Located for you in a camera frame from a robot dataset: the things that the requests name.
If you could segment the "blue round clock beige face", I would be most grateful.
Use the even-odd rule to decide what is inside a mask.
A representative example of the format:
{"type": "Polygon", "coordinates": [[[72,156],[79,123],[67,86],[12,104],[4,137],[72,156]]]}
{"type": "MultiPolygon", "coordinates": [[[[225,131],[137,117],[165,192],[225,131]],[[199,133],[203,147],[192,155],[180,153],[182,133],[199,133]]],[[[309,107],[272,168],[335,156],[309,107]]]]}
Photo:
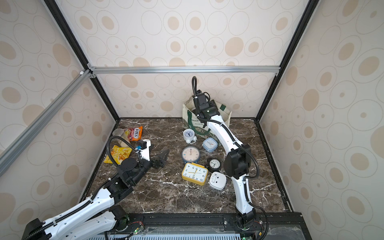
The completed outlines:
{"type": "Polygon", "coordinates": [[[197,164],[200,160],[201,153],[200,150],[193,146],[188,146],[184,148],[181,152],[182,160],[185,164],[195,163],[197,164]]]}

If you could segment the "small white round clock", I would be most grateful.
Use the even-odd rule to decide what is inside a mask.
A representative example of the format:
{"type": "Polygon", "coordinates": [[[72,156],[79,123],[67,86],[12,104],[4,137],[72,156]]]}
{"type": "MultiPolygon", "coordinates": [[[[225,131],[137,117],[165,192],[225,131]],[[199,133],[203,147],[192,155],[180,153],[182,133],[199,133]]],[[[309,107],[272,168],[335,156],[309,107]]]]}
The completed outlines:
{"type": "Polygon", "coordinates": [[[187,144],[194,144],[197,141],[195,131],[192,129],[185,129],[183,131],[183,138],[187,144]]]}

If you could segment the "small black round clock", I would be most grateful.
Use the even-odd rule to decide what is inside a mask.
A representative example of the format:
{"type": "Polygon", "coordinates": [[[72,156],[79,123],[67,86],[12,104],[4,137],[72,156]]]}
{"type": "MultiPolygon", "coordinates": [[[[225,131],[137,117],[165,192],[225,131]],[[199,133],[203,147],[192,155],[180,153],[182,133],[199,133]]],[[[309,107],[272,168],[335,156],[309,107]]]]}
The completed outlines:
{"type": "Polygon", "coordinates": [[[210,173],[220,172],[222,164],[218,159],[209,158],[205,164],[205,168],[207,168],[210,173]]]}

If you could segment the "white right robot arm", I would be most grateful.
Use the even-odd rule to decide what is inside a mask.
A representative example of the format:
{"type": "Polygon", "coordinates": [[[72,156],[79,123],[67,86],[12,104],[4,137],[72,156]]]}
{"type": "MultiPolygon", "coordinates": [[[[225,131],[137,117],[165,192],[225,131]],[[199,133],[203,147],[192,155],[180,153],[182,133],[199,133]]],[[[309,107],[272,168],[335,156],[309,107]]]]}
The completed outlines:
{"type": "Polygon", "coordinates": [[[226,151],[224,170],[232,179],[236,195],[236,220],[242,230],[248,230],[257,218],[257,210],[265,214],[262,207],[252,203],[249,180],[257,179],[260,167],[248,144],[238,140],[225,124],[219,108],[210,95],[197,89],[198,80],[192,77],[193,101],[197,119],[209,128],[226,151]]]}

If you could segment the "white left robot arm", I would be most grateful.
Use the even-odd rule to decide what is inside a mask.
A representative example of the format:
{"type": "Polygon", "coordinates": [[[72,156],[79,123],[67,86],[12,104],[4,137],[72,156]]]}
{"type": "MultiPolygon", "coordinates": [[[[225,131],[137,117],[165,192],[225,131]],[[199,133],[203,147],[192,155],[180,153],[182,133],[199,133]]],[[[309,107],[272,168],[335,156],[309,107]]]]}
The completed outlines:
{"type": "Polygon", "coordinates": [[[138,147],[134,148],[128,141],[121,137],[110,137],[106,143],[106,151],[108,157],[117,169],[116,175],[100,186],[94,195],[65,213],[53,217],[47,220],[47,222],[41,222],[39,219],[35,219],[28,223],[23,239],[49,240],[53,237],[62,237],[70,230],[73,230],[78,224],[84,223],[90,217],[119,203],[133,192],[134,186],[145,176],[148,170],[165,166],[170,150],[164,149],[159,155],[151,158],[151,149],[152,145],[149,140],[139,141],[138,147]],[[127,144],[129,148],[135,151],[138,159],[127,158],[123,160],[121,164],[118,164],[110,150],[110,143],[113,139],[121,140],[127,144]]]}

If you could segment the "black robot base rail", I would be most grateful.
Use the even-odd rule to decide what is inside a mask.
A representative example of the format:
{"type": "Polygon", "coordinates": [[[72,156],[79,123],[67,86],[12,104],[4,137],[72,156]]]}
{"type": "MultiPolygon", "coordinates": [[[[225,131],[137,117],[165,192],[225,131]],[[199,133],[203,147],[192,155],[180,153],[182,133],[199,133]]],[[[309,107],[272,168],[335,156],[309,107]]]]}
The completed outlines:
{"type": "Polygon", "coordinates": [[[235,214],[129,214],[125,223],[104,230],[100,217],[87,224],[95,233],[77,228],[66,240],[310,240],[298,213],[260,215],[247,230],[236,224],[235,214]]]}

